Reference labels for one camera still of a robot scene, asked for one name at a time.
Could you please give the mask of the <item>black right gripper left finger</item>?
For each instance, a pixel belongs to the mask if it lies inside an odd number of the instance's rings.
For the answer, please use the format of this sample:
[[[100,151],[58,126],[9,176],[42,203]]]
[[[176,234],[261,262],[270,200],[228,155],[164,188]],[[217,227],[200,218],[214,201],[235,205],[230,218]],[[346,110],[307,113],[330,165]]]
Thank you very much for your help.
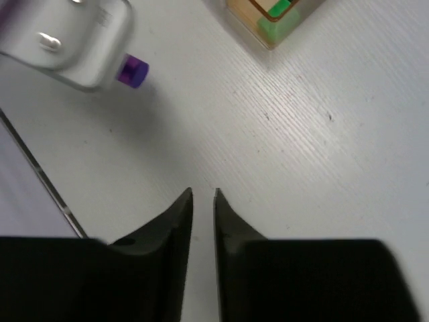
[[[179,321],[193,219],[186,189],[112,244],[1,238],[2,321]]]

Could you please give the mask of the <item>black purple-capped highlighter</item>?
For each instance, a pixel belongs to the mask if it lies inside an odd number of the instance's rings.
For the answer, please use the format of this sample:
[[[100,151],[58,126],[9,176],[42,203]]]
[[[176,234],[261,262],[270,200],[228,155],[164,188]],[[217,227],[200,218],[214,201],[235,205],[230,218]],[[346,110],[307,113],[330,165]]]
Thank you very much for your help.
[[[138,89],[146,79],[148,73],[148,63],[135,56],[126,54],[116,79],[128,87]]]

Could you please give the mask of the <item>black green-capped highlighter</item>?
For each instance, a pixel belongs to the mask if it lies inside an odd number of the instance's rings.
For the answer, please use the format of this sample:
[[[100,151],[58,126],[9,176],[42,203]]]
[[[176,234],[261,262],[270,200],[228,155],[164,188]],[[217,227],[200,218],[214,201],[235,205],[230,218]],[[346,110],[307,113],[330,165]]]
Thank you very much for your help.
[[[267,12],[273,18],[279,18],[284,11],[287,11],[277,21],[270,21],[262,16],[258,22],[258,32],[269,48],[276,47],[300,22],[299,11],[292,7],[293,1],[278,1]]]

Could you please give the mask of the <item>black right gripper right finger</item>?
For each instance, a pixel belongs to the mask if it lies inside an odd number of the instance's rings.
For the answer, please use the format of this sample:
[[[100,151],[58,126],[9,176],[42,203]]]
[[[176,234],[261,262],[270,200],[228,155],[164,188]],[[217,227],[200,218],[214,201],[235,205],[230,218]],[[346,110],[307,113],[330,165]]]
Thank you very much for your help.
[[[377,239],[269,239],[214,197],[221,321],[419,321],[400,266]]]

